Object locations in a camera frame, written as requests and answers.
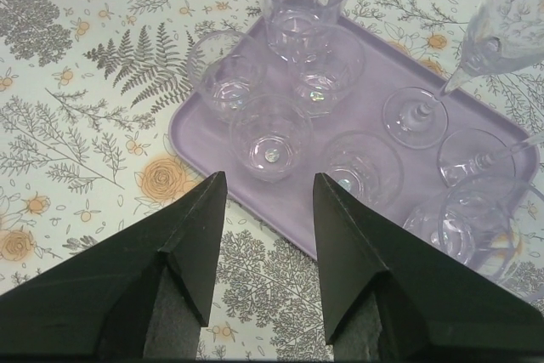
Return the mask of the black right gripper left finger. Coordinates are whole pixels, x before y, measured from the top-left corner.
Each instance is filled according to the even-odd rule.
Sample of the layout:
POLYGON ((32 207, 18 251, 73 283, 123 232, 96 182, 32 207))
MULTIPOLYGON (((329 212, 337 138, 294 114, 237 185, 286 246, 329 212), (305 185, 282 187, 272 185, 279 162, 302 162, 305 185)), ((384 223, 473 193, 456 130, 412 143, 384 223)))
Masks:
POLYGON ((1 297, 4 359, 193 359, 208 325, 227 182, 173 204, 1 297))

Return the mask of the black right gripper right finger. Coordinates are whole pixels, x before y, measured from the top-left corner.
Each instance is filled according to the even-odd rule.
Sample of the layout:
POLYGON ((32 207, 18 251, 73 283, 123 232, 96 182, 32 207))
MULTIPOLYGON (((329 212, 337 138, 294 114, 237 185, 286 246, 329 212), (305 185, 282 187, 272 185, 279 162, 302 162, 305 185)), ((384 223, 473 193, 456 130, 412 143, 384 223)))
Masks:
POLYGON ((314 177, 326 342, 338 359, 540 359, 539 310, 314 177))

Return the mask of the clear tall tumbler glass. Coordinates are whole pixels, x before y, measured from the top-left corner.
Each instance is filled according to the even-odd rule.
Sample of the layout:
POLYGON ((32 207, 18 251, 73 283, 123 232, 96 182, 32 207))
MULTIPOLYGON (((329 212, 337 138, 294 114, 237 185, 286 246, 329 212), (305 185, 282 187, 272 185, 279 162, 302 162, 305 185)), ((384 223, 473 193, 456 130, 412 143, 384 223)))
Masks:
POLYGON ((403 227, 543 306, 543 193, 531 183, 493 173, 468 177, 415 207, 403 227))

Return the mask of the clear wine glass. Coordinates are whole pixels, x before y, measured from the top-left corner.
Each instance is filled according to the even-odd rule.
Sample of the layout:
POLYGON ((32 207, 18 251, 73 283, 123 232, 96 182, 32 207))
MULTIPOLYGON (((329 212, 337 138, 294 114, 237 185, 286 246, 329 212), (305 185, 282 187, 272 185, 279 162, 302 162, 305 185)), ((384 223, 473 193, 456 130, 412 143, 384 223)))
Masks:
POLYGON ((494 134, 466 128, 452 133, 439 148, 437 163, 445 185, 452 187, 481 173, 514 176, 513 156, 543 142, 543 132, 506 146, 494 134))

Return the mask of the small clear tumbler glass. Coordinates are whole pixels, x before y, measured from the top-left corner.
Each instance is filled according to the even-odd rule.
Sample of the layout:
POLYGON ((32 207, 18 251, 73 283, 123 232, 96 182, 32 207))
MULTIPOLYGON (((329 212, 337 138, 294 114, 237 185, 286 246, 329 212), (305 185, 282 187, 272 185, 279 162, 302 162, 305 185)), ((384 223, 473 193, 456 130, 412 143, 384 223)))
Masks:
POLYGON ((267 63, 254 38, 239 31, 215 31, 190 50, 186 70, 205 105, 219 120, 231 122, 244 103, 263 92, 267 63))

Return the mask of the clear champagne flute glass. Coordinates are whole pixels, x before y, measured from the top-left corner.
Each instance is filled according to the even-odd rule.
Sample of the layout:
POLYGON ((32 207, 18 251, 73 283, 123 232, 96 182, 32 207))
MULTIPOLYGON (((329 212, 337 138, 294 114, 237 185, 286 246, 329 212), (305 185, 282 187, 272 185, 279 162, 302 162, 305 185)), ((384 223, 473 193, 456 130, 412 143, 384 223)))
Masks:
POLYGON ((402 88, 382 109, 388 134, 415 150, 432 147, 445 135, 443 100, 476 77, 500 75, 543 61, 543 0, 482 0, 468 22, 457 68, 442 88, 402 88))

